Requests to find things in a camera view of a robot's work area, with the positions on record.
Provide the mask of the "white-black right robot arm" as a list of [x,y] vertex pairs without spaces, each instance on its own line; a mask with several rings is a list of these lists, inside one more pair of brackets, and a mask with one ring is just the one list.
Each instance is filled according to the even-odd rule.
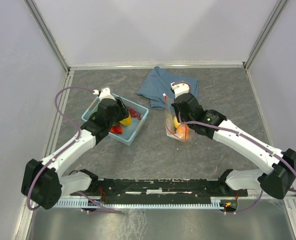
[[191,93],[177,93],[172,104],[178,121],[196,134],[222,143],[257,166],[255,170],[230,170],[217,183],[219,193],[235,190],[263,190],[282,200],[296,179],[296,151],[270,146],[238,128],[216,110],[205,110]]

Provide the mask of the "yellow toy pear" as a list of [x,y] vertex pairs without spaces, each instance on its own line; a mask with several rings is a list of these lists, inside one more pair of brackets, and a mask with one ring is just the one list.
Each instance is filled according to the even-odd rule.
[[172,123],[176,129],[181,125],[176,116],[173,117]]

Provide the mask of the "purple toy grapes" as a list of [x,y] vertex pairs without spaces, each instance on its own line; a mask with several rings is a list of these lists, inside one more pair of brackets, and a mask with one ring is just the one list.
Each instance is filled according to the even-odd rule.
[[134,110],[130,106],[128,106],[127,108],[129,110],[129,114],[130,114],[130,116],[132,118],[135,118],[135,119],[138,119],[138,120],[141,120],[142,119],[141,114],[138,111]]

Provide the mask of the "aluminium frame post left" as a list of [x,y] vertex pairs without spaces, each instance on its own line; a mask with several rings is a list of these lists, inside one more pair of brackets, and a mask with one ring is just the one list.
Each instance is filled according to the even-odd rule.
[[37,23],[39,29],[41,30],[41,33],[45,37],[48,45],[50,46],[51,50],[55,54],[58,62],[60,63],[61,67],[65,72],[70,71],[70,67],[67,64],[63,54],[61,53],[58,44],[56,43],[55,38],[53,37],[51,31],[49,30],[40,10],[38,9],[37,4],[34,0],[24,0],[24,3],[26,4],[27,8],[29,9],[30,13],[32,14],[32,17],[34,18],[35,22]]

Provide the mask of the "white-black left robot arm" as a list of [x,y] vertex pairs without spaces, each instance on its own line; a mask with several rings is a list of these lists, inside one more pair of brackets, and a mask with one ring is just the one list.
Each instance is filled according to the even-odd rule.
[[84,191],[94,195],[99,189],[98,177],[81,170],[65,176],[64,173],[81,155],[95,147],[112,126],[127,118],[129,110],[121,97],[103,98],[94,112],[84,122],[77,134],[57,151],[42,160],[30,160],[26,166],[21,193],[27,197],[27,207],[34,210],[31,202],[45,210],[52,208],[62,196]]

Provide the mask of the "aluminium frame post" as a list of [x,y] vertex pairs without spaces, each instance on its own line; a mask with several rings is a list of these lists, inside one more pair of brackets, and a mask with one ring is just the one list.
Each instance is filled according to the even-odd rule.
[[32,17],[34,18],[35,22],[37,23],[39,29],[41,30],[41,33],[45,37],[48,45],[50,46],[51,50],[55,54],[58,62],[60,63],[61,67],[65,72],[70,71],[70,67],[67,64],[63,54],[61,53],[58,44],[56,43],[55,38],[53,37],[51,31],[49,30],[40,10],[38,9],[37,4],[34,0],[24,0],[24,3],[26,4],[27,8],[29,9],[30,13],[32,14]]
[[260,31],[255,44],[253,45],[250,54],[247,58],[247,60],[243,63],[243,68],[247,71],[250,69],[252,64],[254,63],[256,57],[260,53],[262,47],[264,46],[264,43],[268,39],[270,33],[274,29],[274,26],[278,22],[280,16],[282,15],[283,11],[285,10],[288,0],[278,0],[273,7],[267,21],[265,22],[262,30]]

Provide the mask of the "clear zip bag orange zipper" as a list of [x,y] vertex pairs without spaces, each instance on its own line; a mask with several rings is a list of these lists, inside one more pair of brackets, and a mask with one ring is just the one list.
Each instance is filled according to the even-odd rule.
[[166,135],[177,141],[192,144],[196,140],[196,134],[186,125],[178,122],[172,104],[174,100],[163,94],[165,101],[164,117]]

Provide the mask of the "aluminium frame post right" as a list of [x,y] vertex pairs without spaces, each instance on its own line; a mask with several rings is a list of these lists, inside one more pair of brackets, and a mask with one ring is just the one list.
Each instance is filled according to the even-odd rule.
[[253,45],[250,54],[247,58],[247,60],[243,63],[243,68],[247,71],[250,69],[252,64],[254,63],[256,57],[260,53],[262,47],[264,46],[264,43],[268,39],[270,33],[274,29],[274,26],[278,22],[280,16],[282,15],[283,11],[285,10],[288,0],[278,0],[273,7],[267,21],[265,22],[262,30],[260,31],[255,44]]

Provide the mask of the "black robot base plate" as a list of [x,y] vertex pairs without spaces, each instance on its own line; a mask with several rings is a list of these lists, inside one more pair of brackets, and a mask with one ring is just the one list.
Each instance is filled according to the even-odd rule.
[[176,205],[209,204],[212,197],[247,197],[246,189],[233,190],[223,180],[199,179],[111,179],[97,180],[84,191],[103,197],[106,204]]

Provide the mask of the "orange-red toy peach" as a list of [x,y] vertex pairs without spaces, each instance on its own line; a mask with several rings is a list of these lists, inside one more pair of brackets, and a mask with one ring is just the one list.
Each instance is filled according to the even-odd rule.
[[178,125],[177,128],[176,128],[176,132],[175,132],[175,134],[176,134],[176,136],[177,136],[179,139],[185,141],[186,138],[187,138],[187,132],[188,132],[188,131],[187,131],[187,126],[184,125],[184,124],[180,124],[180,125]]

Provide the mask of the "light blue plastic basket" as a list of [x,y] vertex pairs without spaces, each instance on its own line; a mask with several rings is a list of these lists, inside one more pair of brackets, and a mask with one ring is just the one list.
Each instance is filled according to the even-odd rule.
[[[122,134],[117,134],[117,133],[108,133],[108,136],[127,145],[130,146],[131,143],[134,141],[136,135],[140,131],[141,127],[143,126],[144,122],[147,119],[147,115],[149,113],[149,109],[144,107],[143,105],[140,105],[138,103],[135,103],[129,99],[126,99],[122,96],[119,96],[117,94],[112,94],[115,98],[120,97],[123,103],[129,108],[133,109],[135,112],[140,114],[140,117],[133,117],[132,118],[132,123],[130,126],[124,126],[121,125],[121,128],[123,129]],[[86,122],[91,114],[93,112],[97,111],[99,104],[99,98],[96,97],[93,102],[88,106],[88,108],[85,110],[85,112],[82,114],[81,119]]]

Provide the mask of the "yellow toy starfruit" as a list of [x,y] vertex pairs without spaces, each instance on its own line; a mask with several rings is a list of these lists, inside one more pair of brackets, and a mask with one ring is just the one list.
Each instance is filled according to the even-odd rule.
[[128,117],[124,118],[119,123],[124,126],[130,126],[132,124],[132,116],[129,114]]

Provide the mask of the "red toy strawberry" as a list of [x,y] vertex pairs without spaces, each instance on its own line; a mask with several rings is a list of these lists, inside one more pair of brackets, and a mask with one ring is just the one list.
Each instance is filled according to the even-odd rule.
[[112,126],[111,129],[109,130],[110,133],[112,134],[117,134],[117,135],[121,135],[123,134],[123,128],[121,127],[120,124]]

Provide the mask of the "blue folded cloth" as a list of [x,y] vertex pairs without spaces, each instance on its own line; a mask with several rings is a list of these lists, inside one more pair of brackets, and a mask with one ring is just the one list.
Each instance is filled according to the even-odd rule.
[[158,66],[150,71],[136,94],[149,99],[152,109],[162,111],[165,109],[166,104],[163,94],[173,99],[175,95],[171,91],[171,83],[178,82],[187,83],[190,87],[190,92],[197,99],[199,98],[198,80],[196,78],[170,73]]

